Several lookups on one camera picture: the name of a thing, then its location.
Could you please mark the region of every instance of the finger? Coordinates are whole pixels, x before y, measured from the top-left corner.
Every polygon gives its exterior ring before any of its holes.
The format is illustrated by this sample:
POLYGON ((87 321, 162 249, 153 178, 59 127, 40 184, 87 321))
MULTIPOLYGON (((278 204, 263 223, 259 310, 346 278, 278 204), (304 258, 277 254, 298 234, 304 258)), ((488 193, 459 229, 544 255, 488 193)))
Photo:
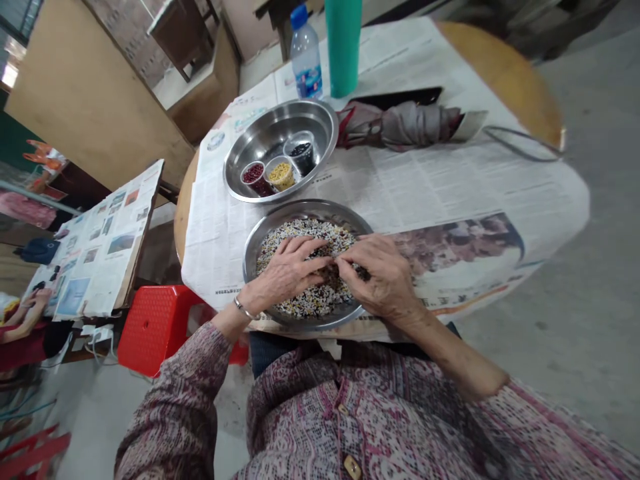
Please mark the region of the finger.
POLYGON ((306 289, 308 289, 308 288, 310 288, 310 287, 313 287, 313 286, 315 286, 315 285, 320 285, 320 284, 322 284, 322 282, 324 282, 324 281, 325 281, 325 280, 324 280, 324 278, 322 278, 322 276, 320 276, 320 275, 316 275, 316 274, 313 274, 313 273, 312 273, 312 274, 310 274, 310 275, 307 275, 307 276, 302 280, 302 285, 303 285, 303 287, 304 287, 304 288, 302 289, 302 291, 304 291, 304 290, 306 290, 306 289))
POLYGON ((367 270, 371 270, 377 262, 384 260, 385 256, 388 257, 384 250, 378 248, 376 244, 362 241, 354 244, 349 250, 340 255, 339 258, 349 263, 358 263, 367 270))
POLYGON ((287 237, 284 240, 282 240, 282 242, 280 242, 280 245, 278 245, 278 248, 276 248, 276 250, 275 250, 276 255, 278 253, 284 252, 290 241, 291 241, 291 237, 287 237))
POLYGON ((366 240, 368 243, 375 245, 376 247, 384 250, 387 253, 396 253, 397 248, 395 246, 395 242, 386 235, 381 235, 380 233, 372 233, 370 235, 363 235, 360 237, 361 240, 366 240))
POLYGON ((300 246, 300 248, 298 248, 298 251, 296 252, 296 254, 298 254, 300 256, 300 258, 302 260, 304 260, 305 258, 310 256, 310 254, 315 252, 318 248, 324 247, 328 243, 329 243, 328 241, 322 240, 322 239, 308 240, 308 241, 304 242, 300 246))
POLYGON ((360 290, 365 286, 365 282, 358 277, 358 273, 348 261, 338 257, 336 258, 335 263, 338 265, 338 269, 340 270, 340 278, 346 282, 351 292, 354 290, 360 290))
POLYGON ((332 257, 320 257, 307 260, 302 264, 302 275, 308 275, 333 263, 332 257))
POLYGON ((287 245, 287 248, 285 248, 284 252, 293 253, 297 251, 298 248, 300 248, 300 245, 302 245, 307 240, 311 240, 312 238, 313 237, 311 237, 310 235, 305 235, 304 237, 294 237, 291 239, 291 241, 287 245))

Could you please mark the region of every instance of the patterned blouse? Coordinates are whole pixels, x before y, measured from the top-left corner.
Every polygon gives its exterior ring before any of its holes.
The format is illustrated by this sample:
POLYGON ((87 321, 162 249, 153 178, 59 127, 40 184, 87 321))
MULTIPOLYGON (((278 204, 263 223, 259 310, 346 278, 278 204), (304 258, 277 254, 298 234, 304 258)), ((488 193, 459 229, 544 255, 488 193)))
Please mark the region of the patterned blouse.
MULTIPOLYGON (((212 324, 164 362, 120 444, 117 479, 213 478, 213 400, 231 352, 212 324)), ((465 403, 432 362, 374 343, 338 365, 310 342, 272 363, 247 408, 251 479, 638 479, 640 461, 512 380, 465 403)))

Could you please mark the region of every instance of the bottle cap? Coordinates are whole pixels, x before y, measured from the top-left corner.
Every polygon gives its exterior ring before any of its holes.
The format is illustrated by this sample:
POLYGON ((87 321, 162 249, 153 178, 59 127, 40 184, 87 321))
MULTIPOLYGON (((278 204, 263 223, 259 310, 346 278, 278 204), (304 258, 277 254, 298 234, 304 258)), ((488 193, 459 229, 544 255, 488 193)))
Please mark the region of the bottle cap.
POLYGON ((291 12, 291 28, 298 30, 298 28, 302 27, 307 22, 308 18, 307 6, 304 3, 297 6, 295 10, 291 12))

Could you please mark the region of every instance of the blue bottle label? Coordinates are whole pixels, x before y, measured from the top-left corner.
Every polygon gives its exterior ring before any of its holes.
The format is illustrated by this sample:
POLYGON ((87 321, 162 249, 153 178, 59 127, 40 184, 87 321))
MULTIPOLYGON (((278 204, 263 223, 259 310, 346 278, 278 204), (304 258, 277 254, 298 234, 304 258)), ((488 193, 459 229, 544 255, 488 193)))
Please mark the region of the blue bottle label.
POLYGON ((314 69, 305 70, 295 76, 299 98, 322 97, 322 71, 320 65, 314 69))

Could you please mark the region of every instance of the stool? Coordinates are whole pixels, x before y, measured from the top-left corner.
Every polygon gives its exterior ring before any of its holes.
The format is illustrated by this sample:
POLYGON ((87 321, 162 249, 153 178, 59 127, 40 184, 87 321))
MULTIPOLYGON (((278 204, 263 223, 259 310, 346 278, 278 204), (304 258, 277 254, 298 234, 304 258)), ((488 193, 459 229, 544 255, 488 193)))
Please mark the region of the stool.
POLYGON ((45 479, 47 478, 47 470, 49 470, 49 464, 51 459, 59 453, 64 452, 70 442, 71 434, 65 433, 57 438, 49 438, 50 434, 58 429, 58 424, 42 430, 35 435, 30 436, 28 439, 12 445, 0 452, 0 480, 9 480, 10 478, 18 477, 20 479, 45 479), (27 449, 22 455, 18 457, 5 460, 21 450, 27 449), (34 465, 40 463, 40 467, 29 475, 24 474, 26 470, 32 468, 34 465))
MULTIPOLYGON (((184 285, 140 288, 118 346, 120 365, 157 378, 162 362, 187 341, 189 310, 202 303, 204 300, 184 285)), ((236 343, 229 363, 244 365, 248 358, 249 348, 236 343)))

